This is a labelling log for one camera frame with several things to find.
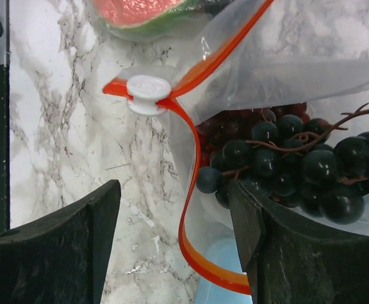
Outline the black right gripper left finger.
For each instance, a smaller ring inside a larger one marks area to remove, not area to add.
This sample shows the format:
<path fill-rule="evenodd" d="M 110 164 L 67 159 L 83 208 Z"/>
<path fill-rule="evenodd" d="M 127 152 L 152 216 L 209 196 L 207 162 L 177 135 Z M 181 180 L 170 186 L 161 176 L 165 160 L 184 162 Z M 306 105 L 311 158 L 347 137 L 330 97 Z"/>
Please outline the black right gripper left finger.
<path fill-rule="evenodd" d="M 121 199 L 110 180 L 0 234 L 0 303 L 100 303 Z"/>

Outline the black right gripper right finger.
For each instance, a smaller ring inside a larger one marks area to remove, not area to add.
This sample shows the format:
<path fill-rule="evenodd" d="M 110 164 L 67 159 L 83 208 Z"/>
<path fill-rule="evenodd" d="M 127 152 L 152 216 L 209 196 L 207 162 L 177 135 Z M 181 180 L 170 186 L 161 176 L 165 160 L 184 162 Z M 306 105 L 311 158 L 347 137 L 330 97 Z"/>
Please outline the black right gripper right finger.
<path fill-rule="evenodd" d="M 229 202 L 254 303 L 369 303 L 369 236 L 315 222 L 239 180 Z"/>

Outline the blue plastic basket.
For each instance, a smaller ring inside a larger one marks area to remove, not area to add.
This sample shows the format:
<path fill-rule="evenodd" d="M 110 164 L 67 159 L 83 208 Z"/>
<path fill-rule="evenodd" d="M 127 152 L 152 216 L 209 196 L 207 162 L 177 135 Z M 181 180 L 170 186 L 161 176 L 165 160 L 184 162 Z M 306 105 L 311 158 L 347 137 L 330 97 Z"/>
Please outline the blue plastic basket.
<path fill-rule="evenodd" d="M 214 263 L 217 267 L 227 272 L 243 274 L 236 241 L 234 237 L 224 237 L 214 241 L 205 253 L 205 258 Z M 219 271 L 210 281 L 204 277 L 199 280 L 197 292 L 195 294 L 195 304 L 251 304 L 253 303 L 250 294 L 243 294 L 231 289 L 227 285 L 217 285 L 216 282 L 224 283 L 226 276 L 223 271 Z"/>

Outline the dark grape bunch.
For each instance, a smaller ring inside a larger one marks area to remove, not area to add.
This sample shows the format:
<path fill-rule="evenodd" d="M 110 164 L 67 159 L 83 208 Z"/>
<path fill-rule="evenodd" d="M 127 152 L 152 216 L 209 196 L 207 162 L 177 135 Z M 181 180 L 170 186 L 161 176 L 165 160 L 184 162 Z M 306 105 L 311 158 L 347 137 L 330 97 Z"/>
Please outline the dark grape bunch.
<path fill-rule="evenodd" d="M 287 208 L 299 207 L 310 216 L 339 225 L 352 224 L 363 216 L 369 194 L 369 131 L 328 145 L 331 133 L 341 128 L 323 118 L 310 117 L 307 129 L 311 149 L 299 161 L 273 167 L 200 164 L 196 187 L 203 194 L 213 195 L 219 206 L 229 208 L 229 183 L 238 179 L 259 196 Z"/>

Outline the red grape bunch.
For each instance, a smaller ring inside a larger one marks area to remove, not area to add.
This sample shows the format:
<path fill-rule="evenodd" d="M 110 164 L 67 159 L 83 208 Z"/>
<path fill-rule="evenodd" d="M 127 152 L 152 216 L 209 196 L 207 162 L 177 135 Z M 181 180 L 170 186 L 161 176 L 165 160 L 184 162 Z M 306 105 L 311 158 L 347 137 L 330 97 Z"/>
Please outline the red grape bunch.
<path fill-rule="evenodd" d="M 297 162 L 311 149 L 309 121 L 306 103 L 221 111 L 196 126 L 201 166 Z"/>

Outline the clear bag orange zipper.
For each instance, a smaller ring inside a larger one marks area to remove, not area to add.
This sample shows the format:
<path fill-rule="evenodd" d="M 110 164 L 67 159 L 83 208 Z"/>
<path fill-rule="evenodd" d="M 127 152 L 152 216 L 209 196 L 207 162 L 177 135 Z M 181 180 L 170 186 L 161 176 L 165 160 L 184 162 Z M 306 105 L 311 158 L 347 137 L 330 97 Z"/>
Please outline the clear bag orange zipper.
<path fill-rule="evenodd" d="M 124 70 L 103 92 L 126 98 L 132 112 L 158 118 L 169 133 L 187 192 L 178 238 L 190 267 L 210 281 L 221 270 L 226 279 L 217 285 L 252 296 L 243 270 L 227 272 L 205 258 L 214 241 L 235 233 L 230 207 L 196 187 L 196 126 L 224 110 L 306 103 L 311 118 L 342 126 L 330 146 L 368 132 L 369 1 L 235 1 L 183 48 L 175 66 Z M 363 216 L 347 225 L 288 209 L 369 236 L 369 194 Z"/>

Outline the clear bag blue zipper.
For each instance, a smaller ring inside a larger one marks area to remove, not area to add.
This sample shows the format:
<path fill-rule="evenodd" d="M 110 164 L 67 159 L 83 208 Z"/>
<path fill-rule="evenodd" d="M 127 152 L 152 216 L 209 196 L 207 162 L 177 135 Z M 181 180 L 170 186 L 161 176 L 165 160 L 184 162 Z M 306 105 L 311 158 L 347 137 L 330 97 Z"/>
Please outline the clear bag blue zipper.
<path fill-rule="evenodd" d="M 195 37 L 231 1 L 86 1 L 94 26 L 131 42 Z"/>

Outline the watermelon slice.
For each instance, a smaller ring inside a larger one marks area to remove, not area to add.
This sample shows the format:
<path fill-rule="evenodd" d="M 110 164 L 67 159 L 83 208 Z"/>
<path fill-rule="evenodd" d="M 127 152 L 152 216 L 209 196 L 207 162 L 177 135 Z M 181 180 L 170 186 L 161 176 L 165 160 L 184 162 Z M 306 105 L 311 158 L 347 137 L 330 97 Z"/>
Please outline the watermelon slice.
<path fill-rule="evenodd" d="M 93 20 L 125 40 L 146 42 L 196 21 L 202 1 L 90 1 Z"/>

